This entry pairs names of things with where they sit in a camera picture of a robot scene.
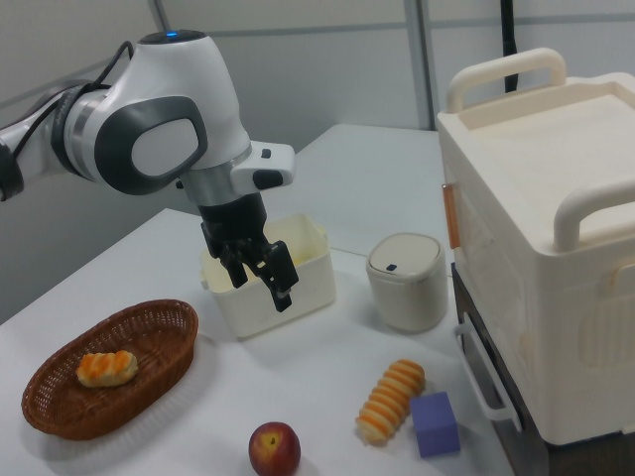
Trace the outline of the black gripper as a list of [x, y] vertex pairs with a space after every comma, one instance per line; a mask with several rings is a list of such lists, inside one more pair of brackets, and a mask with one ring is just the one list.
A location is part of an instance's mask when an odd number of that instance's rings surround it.
[[299, 281], [287, 244], [269, 243], [264, 235], [267, 218], [260, 193], [250, 193], [220, 205], [198, 207], [201, 229], [212, 258], [220, 258], [235, 289], [247, 281], [246, 264], [268, 288], [276, 311], [292, 305], [290, 292]]

